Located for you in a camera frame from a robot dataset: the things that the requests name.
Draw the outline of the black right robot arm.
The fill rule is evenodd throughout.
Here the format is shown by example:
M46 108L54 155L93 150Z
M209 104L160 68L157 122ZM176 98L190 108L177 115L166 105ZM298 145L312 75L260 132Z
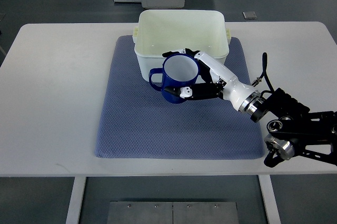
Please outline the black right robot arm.
M323 111L311 113L284 90L274 89L267 76L267 54L262 55L262 73L254 82L256 86L265 80L268 89L267 99L258 94L249 104L247 112L251 120L258 122L271 112L277 118L267 123L269 134L265 143L269 153L264 164L275 167L285 160L302 156L328 164L336 164L336 113Z

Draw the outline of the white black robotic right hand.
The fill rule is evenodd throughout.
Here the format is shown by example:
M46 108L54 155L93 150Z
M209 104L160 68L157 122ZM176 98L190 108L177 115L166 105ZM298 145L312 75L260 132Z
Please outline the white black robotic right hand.
M196 52L194 58L201 66L204 82L183 87L168 86L164 88L166 92L185 100L228 100L235 110L250 115L263 103L255 87L240 82L232 71L207 53Z

